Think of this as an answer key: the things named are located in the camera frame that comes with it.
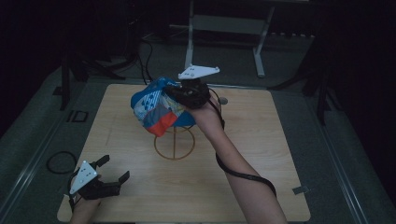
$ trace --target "black strap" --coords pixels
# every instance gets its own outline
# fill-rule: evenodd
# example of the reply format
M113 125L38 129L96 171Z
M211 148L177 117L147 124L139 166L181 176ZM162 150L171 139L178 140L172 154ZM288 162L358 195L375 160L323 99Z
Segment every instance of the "black strap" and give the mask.
M210 105L213 106L213 108L215 108L216 112L218 113L218 116L219 116L219 119L220 119L220 122L221 122L221 127L224 129L225 121L222 118L221 111L215 106L215 104L213 104L212 101L208 100L208 102L209 102Z
M230 175L234 175L236 177L240 177L240 178L244 178L244 179L248 179L248 180L254 180L254 181L258 181L258 182L262 182L263 184L267 185L271 191L274 193L274 195L276 196L276 189L274 187L274 185L271 183L271 181L261 177L261 176L256 176L256 175L247 175L247 174L241 174L238 173L236 171L230 170L220 159L219 155L216 153L216 161L218 162L219 167L225 172L228 173Z
M72 188L72 180L78 174L78 171L79 171L79 167L73 174L70 175L69 180L67 181L67 195L69 196L69 204L72 209L72 213L74 212L74 207L76 203L74 201L75 195L70 194L70 189Z

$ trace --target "tripod leg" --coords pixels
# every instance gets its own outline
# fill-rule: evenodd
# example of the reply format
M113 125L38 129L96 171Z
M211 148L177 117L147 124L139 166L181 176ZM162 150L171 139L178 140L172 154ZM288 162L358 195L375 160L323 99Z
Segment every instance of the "tripod leg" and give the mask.
M65 110L70 101L70 79L69 79L69 64L68 57L65 55L62 58L62 105L61 110Z

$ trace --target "metal stand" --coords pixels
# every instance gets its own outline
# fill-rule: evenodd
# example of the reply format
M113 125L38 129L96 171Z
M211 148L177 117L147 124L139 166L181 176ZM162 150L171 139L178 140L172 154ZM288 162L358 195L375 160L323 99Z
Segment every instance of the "metal stand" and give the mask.
M264 77L265 74L264 68L262 66L261 52L265 37L268 33L269 24L274 15L274 11L275 7L271 7L266 21L194 15L194 1L190 0L189 43L187 46L186 61L184 63L184 67L188 68L190 64L192 64L194 30L259 35L260 41L257 47L253 48L253 56L256 63L257 76Z
M173 127L173 131L166 131L167 133L171 133L173 136L172 156L169 156L169 155L167 156L164 153L161 153L161 151L158 149L158 143L157 143L157 140L159 138L157 136L155 136L154 137L154 148L155 148L155 151L158 153L158 155L160 155L161 157L163 157L167 160L170 160L170 161L178 161L178 160L182 160L182 159L188 157L195 148L195 137L194 137L194 134L190 131L191 127L189 127L189 128L181 127L182 131L180 131L180 132L177 130L177 127ZM191 145L190 150L188 150L187 153L185 153L184 155L178 156L177 155L177 134L184 133L184 132L188 132L191 135L192 145Z

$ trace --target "gray carpet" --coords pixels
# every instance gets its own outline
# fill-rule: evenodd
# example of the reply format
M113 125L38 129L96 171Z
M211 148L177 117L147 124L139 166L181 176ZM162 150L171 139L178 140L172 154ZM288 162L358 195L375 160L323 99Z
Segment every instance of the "gray carpet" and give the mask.
M193 63L220 68L220 74L205 78L208 83L265 88L294 75L311 41L301 37L270 36L262 54L265 78L257 78L249 48L197 45ZM154 78L177 78L177 74L184 69L185 50L184 45L153 44L148 65L151 75ZM148 45L142 46L141 55L145 61L149 55ZM118 73L128 77L118 83L142 83L138 65ZM35 152L38 149L43 152L29 187L16 199L6 223L59 223L56 213L65 193L68 175L52 174L46 167L46 161L54 153L64 150L79 156L106 86L116 82L93 72L91 75L88 83L72 83L72 101L62 112L59 111L60 97L52 95L55 87L60 85L60 70L55 71L0 140L0 205L9 201L7 196ZM356 218L351 213L335 172L322 127L312 113L316 98L303 97L303 85L304 82L299 82L283 91L272 91L272 94L298 175L302 185L310 189L305 194L311 212L307 223L355 223ZM67 122L72 110L88 112L88 120ZM379 184L347 117L333 108L326 112L325 118L326 132L368 223L395 223L395 208ZM62 155L56 158L52 168L67 170L71 163L66 155Z

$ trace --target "wire stand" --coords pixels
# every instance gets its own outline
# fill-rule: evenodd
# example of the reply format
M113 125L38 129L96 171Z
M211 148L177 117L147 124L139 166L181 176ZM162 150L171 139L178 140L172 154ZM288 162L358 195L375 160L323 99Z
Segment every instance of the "wire stand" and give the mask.
M158 139L158 137L156 136L155 138L154 138L154 148L155 148L155 150L157 151L157 153L160 155L160 156L162 156L163 158L165 158L165 159L167 159L167 160L170 160L170 161L178 161L178 160L182 160L182 159L184 159L184 158L186 158L186 157L188 157L191 153L192 153L192 151L194 150L194 148L195 148L195 137L194 137L194 134L190 131L190 128L191 128L192 126L190 126L190 127L188 127L188 128L186 128L186 127L181 127L183 130L181 130L181 131L178 131L177 130L177 127L173 127L173 131L166 131L167 133L172 133L173 134L173 151L172 151L172 156L165 156L163 153L161 153L160 152L160 150L158 149L158 146L157 146L157 139ZM191 148L190 148L190 150L186 153L186 154L183 154L182 156L177 156L177 134L178 133L184 133L184 132L189 132L190 133L190 135L191 135L191 138L192 138L192 146L191 146Z

